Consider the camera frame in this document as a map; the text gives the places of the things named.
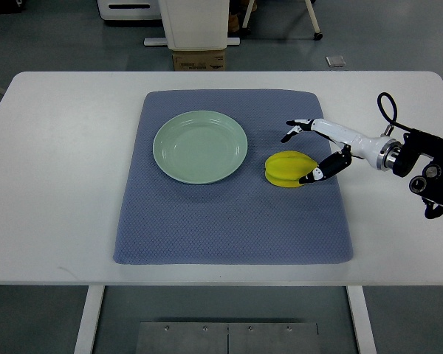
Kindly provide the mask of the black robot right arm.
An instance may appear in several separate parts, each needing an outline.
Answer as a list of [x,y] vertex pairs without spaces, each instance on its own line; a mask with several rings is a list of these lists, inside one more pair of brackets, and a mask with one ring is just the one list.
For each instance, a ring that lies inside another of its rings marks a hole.
[[407,176],[420,156],[430,161],[422,173],[409,182],[409,190],[421,197],[427,219],[443,215],[443,138],[413,129],[404,134],[404,142],[395,142],[385,154],[383,166],[399,177]]

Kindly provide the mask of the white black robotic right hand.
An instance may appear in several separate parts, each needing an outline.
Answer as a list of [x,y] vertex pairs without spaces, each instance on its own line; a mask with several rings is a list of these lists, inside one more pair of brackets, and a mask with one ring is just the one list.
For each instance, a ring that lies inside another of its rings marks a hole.
[[402,146],[389,136],[371,138],[326,119],[295,119],[286,124],[291,129],[281,139],[283,143],[296,134],[309,131],[328,139],[340,148],[299,178],[300,184],[311,184],[331,178],[346,169],[353,158],[366,160],[376,170],[390,170],[395,160],[394,154]]

